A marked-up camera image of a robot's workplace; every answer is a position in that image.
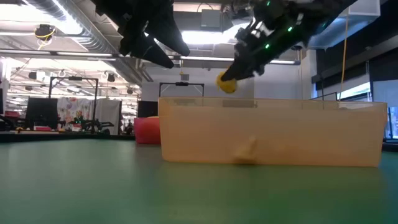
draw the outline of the yellow object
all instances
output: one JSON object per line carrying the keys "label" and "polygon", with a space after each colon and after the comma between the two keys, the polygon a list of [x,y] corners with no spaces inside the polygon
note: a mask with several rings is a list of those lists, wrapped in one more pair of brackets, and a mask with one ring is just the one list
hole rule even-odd
{"label": "yellow object", "polygon": [[220,72],[217,76],[216,84],[219,88],[221,88],[225,93],[234,93],[236,91],[236,79],[222,81],[221,77],[225,74],[225,72]]}
{"label": "yellow object", "polygon": [[341,93],[343,92],[344,74],[346,71],[347,32],[348,32],[348,13],[347,13],[347,18],[346,18],[346,38],[344,39],[343,68],[342,68],[342,73],[341,73],[340,97],[339,97],[338,101],[341,101]]}

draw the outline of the ventilation duct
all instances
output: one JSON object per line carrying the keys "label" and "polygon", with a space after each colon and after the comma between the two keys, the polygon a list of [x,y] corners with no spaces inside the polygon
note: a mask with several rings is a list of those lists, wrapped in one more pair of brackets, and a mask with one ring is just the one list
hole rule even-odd
{"label": "ventilation duct", "polygon": [[349,37],[380,16],[380,0],[358,0],[344,10],[321,34],[313,36],[308,43],[308,48],[327,49],[343,41],[345,39],[347,14],[347,37]]}
{"label": "ventilation duct", "polygon": [[[72,0],[23,0],[26,4],[34,6],[44,14],[49,14],[59,21],[57,27],[66,34],[82,35],[85,37],[74,38],[81,46],[90,52],[119,53],[91,23]],[[114,67],[119,74],[131,83],[141,84],[139,74],[122,59],[106,62]]]}

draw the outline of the yellow ball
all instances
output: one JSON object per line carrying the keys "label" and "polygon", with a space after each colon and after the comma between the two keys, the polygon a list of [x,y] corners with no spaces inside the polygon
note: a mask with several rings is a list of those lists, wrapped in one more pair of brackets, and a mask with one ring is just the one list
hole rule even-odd
{"label": "yellow ball", "polygon": [[220,72],[217,76],[216,84],[220,87],[225,93],[234,93],[236,91],[236,79],[222,81],[221,77],[225,74],[225,72]]}

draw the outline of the translucent plastic bin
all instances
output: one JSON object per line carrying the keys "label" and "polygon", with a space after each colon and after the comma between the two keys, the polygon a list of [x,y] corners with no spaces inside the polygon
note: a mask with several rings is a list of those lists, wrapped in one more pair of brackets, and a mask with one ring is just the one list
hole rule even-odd
{"label": "translucent plastic bin", "polygon": [[378,166],[385,103],[159,99],[166,161]]}

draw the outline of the fluorescent light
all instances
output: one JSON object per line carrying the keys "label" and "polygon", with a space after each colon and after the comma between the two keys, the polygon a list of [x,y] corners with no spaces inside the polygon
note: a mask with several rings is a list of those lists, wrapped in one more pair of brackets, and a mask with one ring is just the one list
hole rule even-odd
{"label": "fluorescent light", "polygon": [[98,57],[89,57],[87,60],[97,60],[97,61],[108,61],[108,62],[114,62],[116,61],[116,58],[98,58]]}
{"label": "fluorescent light", "polygon": [[64,85],[64,86],[70,86],[69,84],[67,84],[67,83],[64,82],[64,81],[60,81],[60,84],[62,84],[62,85]]}
{"label": "fluorescent light", "polygon": [[112,54],[86,53],[86,52],[58,52],[58,55],[84,56],[84,57],[112,57]]}
{"label": "fluorescent light", "polygon": [[20,105],[21,102],[18,101],[14,101],[14,100],[9,100],[8,102],[15,104],[15,105]]}
{"label": "fluorescent light", "polygon": [[15,99],[12,99],[12,100],[14,100],[14,101],[16,101],[16,102],[25,102],[25,100],[24,99],[22,99],[22,98],[15,98]]}
{"label": "fluorescent light", "polygon": [[272,60],[270,63],[271,64],[279,64],[279,65],[294,65],[294,64],[296,64],[296,61],[292,61],[292,60]]}
{"label": "fluorescent light", "polygon": [[[7,93],[7,96],[37,96],[37,97],[48,97],[48,94],[45,93]],[[94,96],[85,96],[85,95],[64,95],[64,94],[51,94],[52,98],[82,98],[94,100]],[[97,96],[97,99],[105,99],[106,96]],[[114,100],[137,100],[136,96],[109,96],[109,99]]]}
{"label": "fluorescent light", "polygon": [[[0,50],[0,53],[3,53],[3,54],[31,54],[32,51],[30,51],[30,50],[6,50],[6,49],[2,49],[2,50]],[[38,55],[51,55],[50,52],[41,51],[41,50],[35,50],[34,53],[38,54]]]}
{"label": "fluorescent light", "polygon": [[221,32],[183,31],[181,34],[187,44],[220,44],[229,41]]}
{"label": "fluorescent light", "polygon": [[79,89],[79,88],[72,87],[72,86],[68,86],[68,87],[67,87],[67,90],[74,91],[75,93],[79,93],[79,92],[80,92],[80,89]]}
{"label": "fluorescent light", "polygon": [[[233,58],[222,58],[222,57],[200,57],[200,56],[181,56],[182,60],[201,60],[201,61],[211,61],[211,62],[233,62]],[[297,64],[294,60],[272,60],[270,64],[275,65],[295,65]]]}
{"label": "fluorescent light", "polygon": [[175,2],[173,4],[174,12],[201,12],[202,9],[221,10],[221,4],[201,4],[201,3],[185,3]]}
{"label": "fluorescent light", "polygon": [[35,33],[0,31],[0,35],[27,36],[27,35],[35,35]]}
{"label": "fluorescent light", "polygon": [[181,56],[182,60],[204,60],[213,62],[233,62],[233,58],[221,58],[221,57],[197,57],[197,56]]}
{"label": "fluorescent light", "polygon": [[90,93],[89,91],[86,91],[86,90],[80,90],[80,91],[82,91],[83,93],[87,93],[87,94],[89,94],[89,95],[91,95],[91,96],[94,96],[94,95],[95,95],[94,93]]}

